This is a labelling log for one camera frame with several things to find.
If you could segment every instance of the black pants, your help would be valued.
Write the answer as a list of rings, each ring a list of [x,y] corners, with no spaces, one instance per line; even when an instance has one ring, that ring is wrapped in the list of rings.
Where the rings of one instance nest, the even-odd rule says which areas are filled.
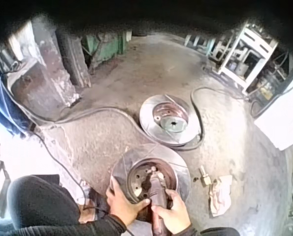
[[[79,224],[80,211],[70,193],[59,186],[53,176],[26,176],[15,180],[9,187],[7,201],[15,229],[29,226],[67,226]],[[108,210],[103,200],[95,204]],[[211,228],[203,236],[238,236],[232,228]]]

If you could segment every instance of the angle grinder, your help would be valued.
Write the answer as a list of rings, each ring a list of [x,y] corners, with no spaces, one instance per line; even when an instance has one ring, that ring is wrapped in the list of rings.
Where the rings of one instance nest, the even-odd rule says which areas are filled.
[[[185,201],[190,191],[191,179],[182,157],[168,147],[144,144],[129,149],[118,160],[112,170],[124,195],[132,203],[150,199],[152,206],[170,208],[165,189],[176,190]],[[153,214],[150,207],[142,210],[137,218],[152,223],[155,236],[167,236],[163,219]]]
[[[160,171],[156,171],[156,167],[151,168],[152,175],[150,177],[151,187],[149,189],[149,198],[152,206],[160,206],[167,208],[167,195],[165,192],[166,182]],[[152,232],[154,236],[170,235],[163,219],[156,213],[152,212]]]

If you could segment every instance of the drilled brake rotor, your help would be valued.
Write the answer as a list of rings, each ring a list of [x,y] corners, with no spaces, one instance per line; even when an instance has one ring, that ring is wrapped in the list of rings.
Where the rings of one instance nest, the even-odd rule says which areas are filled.
[[[176,190],[185,201],[191,184],[188,167],[179,154],[165,146],[145,144],[129,150],[114,166],[112,176],[126,198],[138,203],[149,198],[152,167],[163,174],[167,188]]]
[[[149,97],[140,109],[143,130],[157,142],[172,147],[190,142],[200,133],[194,109],[172,95]]]

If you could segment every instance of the rusty metal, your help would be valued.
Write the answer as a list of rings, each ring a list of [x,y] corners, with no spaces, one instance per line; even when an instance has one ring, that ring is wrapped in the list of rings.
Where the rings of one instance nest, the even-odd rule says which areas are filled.
[[[167,188],[176,190],[182,200],[187,199],[191,185],[188,167],[179,154],[162,145],[145,144],[130,149],[116,163],[112,176],[126,198],[138,203],[149,197],[152,167],[163,174]]]
[[[138,162],[128,174],[127,185],[132,198],[141,201],[150,197],[152,168],[155,168],[156,172],[162,173],[168,189],[176,189],[178,179],[172,167],[160,159],[148,158]]]

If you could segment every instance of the concrete floor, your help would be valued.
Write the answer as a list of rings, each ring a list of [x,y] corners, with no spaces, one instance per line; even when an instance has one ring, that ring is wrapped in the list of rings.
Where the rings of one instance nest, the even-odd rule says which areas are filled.
[[[100,106],[116,106],[138,119],[143,101],[155,94],[171,94],[190,102],[199,86],[225,89],[202,69],[206,58],[169,35],[137,37],[124,55],[101,65],[92,88],[81,91],[82,101],[69,113]],[[249,104],[209,90],[199,91],[205,139],[193,151],[180,152],[191,178],[204,165],[212,178],[233,175],[232,205],[222,216],[209,215],[208,188],[193,181],[186,201],[198,230],[234,227],[242,236],[282,235],[291,202],[293,152],[279,151],[253,124]],[[123,116],[100,112],[61,126],[44,127],[48,145],[74,174],[105,193],[115,162],[129,148],[148,143]],[[76,186],[69,188],[72,194]]]

